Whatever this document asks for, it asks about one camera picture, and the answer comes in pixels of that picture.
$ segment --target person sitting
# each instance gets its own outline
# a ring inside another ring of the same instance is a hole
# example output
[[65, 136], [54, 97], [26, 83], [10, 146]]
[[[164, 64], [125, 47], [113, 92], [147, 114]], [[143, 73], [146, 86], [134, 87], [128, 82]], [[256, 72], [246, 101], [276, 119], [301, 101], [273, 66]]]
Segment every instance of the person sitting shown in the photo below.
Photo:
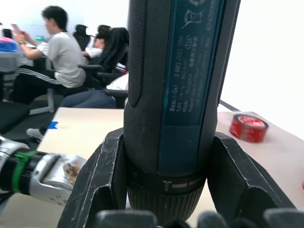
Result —
[[[106, 88], [111, 90], [128, 90], [129, 74], [125, 74], [115, 79]], [[59, 107], [67, 108], [116, 108], [115, 99], [105, 93], [104, 89], [85, 91], [78, 94], [67, 96], [63, 99]], [[29, 128], [26, 135], [37, 141], [41, 141], [46, 133], [50, 122], [39, 129]]]
[[96, 35], [93, 47], [87, 47], [85, 51], [82, 52], [87, 64], [89, 64], [90, 59], [101, 56], [107, 40], [108, 36], [104, 34], [99, 33]]
[[86, 79], [85, 71], [78, 68], [79, 64], [85, 63], [80, 46], [66, 30], [68, 18], [65, 10], [58, 6], [49, 6], [42, 11], [42, 17], [50, 34], [46, 42], [36, 49], [28, 48], [25, 41], [33, 45], [36, 42], [25, 31], [16, 34], [15, 40], [27, 59], [37, 60], [46, 56], [52, 61], [55, 70], [21, 66], [9, 101], [28, 105], [36, 97], [46, 94], [48, 88], [56, 91], [80, 87]]

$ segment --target sneaker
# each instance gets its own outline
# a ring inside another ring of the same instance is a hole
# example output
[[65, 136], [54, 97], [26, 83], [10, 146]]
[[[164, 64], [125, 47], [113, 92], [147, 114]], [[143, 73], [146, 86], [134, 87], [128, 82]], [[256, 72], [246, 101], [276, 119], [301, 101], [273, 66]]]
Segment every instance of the sneaker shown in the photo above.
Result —
[[27, 135], [33, 139], [38, 140], [39, 142], [43, 138], [43, 135], [40, 133], [39, 129], [29, 128], [27, 129]]

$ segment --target red tape roll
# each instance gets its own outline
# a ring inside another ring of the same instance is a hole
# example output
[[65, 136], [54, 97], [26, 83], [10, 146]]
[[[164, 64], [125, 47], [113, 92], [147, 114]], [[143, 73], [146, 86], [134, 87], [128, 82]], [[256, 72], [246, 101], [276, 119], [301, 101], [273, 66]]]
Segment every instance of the red tape roll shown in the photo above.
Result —
[[251, 143], [261, 143], [266, 135], [269, 125], [254, 116], [236, 114], [233, 116], [230, 133], [238, 139]]

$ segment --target white wall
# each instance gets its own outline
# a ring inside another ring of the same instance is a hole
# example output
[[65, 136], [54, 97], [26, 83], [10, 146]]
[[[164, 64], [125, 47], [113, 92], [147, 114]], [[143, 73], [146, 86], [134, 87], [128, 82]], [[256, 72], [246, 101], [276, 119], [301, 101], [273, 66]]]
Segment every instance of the white wall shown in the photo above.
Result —
[[67, 30], [75, 31], [76, 24], [84, 24], [89, 27], [87, 32], [95, 35], [97, 26], [106, 24], [112, 27], [126, 27], [129, 0], [27, 0], [1, 2], [0, 22], [5, 27], [11, 23], [19, 25], [32, 36], [48, 36], [41, 17], [41, 11], [49, 5], [58, 5], [64, 8], [69, 15]]
[[84, 24], [89, 28], [87, 33], [95, 35], [101, 24], [111, 27], [127, 27], [129, 0], [100, 0], [91, 6], [86, 6]]
[[304, 1], [243, 0], [221, 99], [304, 139]]

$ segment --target smartphone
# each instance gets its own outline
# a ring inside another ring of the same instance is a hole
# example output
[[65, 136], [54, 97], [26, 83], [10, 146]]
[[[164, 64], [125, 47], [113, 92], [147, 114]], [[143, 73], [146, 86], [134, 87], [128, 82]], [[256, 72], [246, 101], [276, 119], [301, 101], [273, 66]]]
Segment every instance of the smartphone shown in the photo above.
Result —
[[15, 31], [16, 34], [22, 34], [21, 30], [19, 29], [18, 25], [12, 24], [11, 25]]

